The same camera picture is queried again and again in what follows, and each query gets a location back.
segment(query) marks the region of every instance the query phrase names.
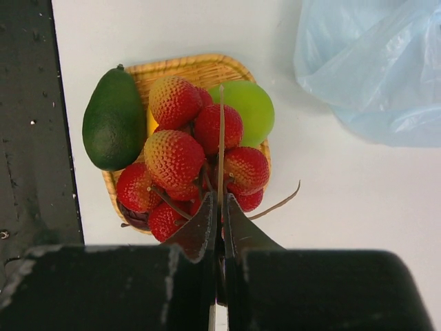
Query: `yellow fruit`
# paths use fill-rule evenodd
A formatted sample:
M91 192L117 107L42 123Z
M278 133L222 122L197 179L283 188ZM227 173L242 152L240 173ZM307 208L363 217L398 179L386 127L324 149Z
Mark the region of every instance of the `yellow fruit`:
M158 122L156 122L153 118L152 111L150 110L150 106L147 108L147 137L150 137L155 129L158 127Z

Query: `red strawberry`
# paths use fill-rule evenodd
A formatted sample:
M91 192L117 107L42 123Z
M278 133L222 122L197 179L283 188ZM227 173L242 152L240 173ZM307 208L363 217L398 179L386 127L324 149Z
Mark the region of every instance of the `red strawberry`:
M133 163L126 167L116 183L116 196L127 209L134 212L149 212L162 200L149 188L152 178L144 163Z
M164 130L147 139L144 159L155 183L166 190L180 191L198 177L205 155L189 134Z
M157 133L157 132L159 132L159 131L164 131L164 130L165 130L164 127L162 127L162 126L158 126L156 129L154 129L153 133Z
M235 195L235 197L243 212L252 212L263 200L263 189L250 195Z
M203 107L213 104L213 98L206 89L198 87L196 87L196 89L199 91L199 95L201 96Z
M199 199L199 197L196 197L194 202L190 205L190 212L189 214L194 216L199 211L199 207L201 206L202 202Z
M170 198L177 201L190 201L198 196L199 189L198 186L194 183L188 185L184 190L181 191L172 191L167 190L167 194Z
M202 99L196 86L188 80L167 76L152 84L149 107L161 127L178 129L197 116L202 108Z
M158 126L156 129L154 129L153 133L157 133L157 132L164 131L164 130L166 130L166 129L163 126ZM190 125L183 126L177 130L185 132L190 135L192 134L192 129L191 129Z
M243 122L232 107L224 106L225 149L239 145L243 136ZM194 122L194 138L202 145L206 155L219 152L219 131L221 127L221 105L204 107Z
M174 201L174 204L182 211L189 212L186 203ZM163 243L178 231L186 221L187 219L182 217L166 202L162 202L150 213L148 224L153 236Z
M250 195L269 181L269 164L266 156L252 147L237 147L225 152L224 180L233 178L227 185L231 193Z

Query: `black surface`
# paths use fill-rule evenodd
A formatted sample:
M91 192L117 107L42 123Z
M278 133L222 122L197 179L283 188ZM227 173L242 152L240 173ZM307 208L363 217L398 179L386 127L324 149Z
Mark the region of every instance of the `black surface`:
M34 250L0 294L0 330L206 331L209 306L198 295L204 264L181 252L166 245Z
M242 330L432 331L401 260L387 252L248 252Z
M5 263L31 246L83 237L50 1L0 0L0 57Z

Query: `wicker basket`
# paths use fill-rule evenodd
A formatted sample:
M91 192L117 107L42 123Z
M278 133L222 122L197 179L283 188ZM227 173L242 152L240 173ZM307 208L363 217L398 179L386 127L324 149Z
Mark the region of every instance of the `wicker basket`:
M150 86L159 77L170 75L181 76L191 81L194 85L206 89L217 86L223 81L248 80L255 82L253 76L245 66L235 59L221 54L202 54L193 57L181 57L179 59L127 67L125 70L134 77L136 86L143 100L144 109L146 110ZM271 158L267 141L261 144L260 150L267 157L269 169L271 170ZM141 152L136 160L136 162L139 161L144 161L144 151ZM103 176L116 213L124 223L127 223L116 204L115 187L121 172L122 170L116 172L103 171ZM151 234L149 231L134 229L142 233Z

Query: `green avocado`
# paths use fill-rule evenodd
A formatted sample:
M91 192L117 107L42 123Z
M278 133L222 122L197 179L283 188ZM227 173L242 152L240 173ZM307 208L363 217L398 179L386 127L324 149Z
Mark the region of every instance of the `green avocado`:
M146 113L132 76L121 64L95 87L82 133L86 153L101 170L121 170L141 153L147 139Z

